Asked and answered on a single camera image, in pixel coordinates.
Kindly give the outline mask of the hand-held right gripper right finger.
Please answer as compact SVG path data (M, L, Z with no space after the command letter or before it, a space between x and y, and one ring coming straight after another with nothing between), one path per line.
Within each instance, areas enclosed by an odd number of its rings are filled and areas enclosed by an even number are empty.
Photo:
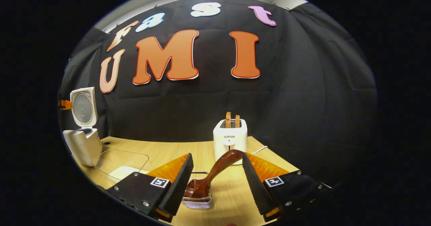
M301 170L289 172L250 153L243 153L242 166L265 222L291 220L332 192L330 186Z

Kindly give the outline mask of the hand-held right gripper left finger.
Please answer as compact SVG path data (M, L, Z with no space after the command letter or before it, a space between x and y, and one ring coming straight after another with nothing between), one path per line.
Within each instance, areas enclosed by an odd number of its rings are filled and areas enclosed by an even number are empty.
M171 222L181 204L193 166L192 154L188 153L147 174L132 172L107 192L141 214Z

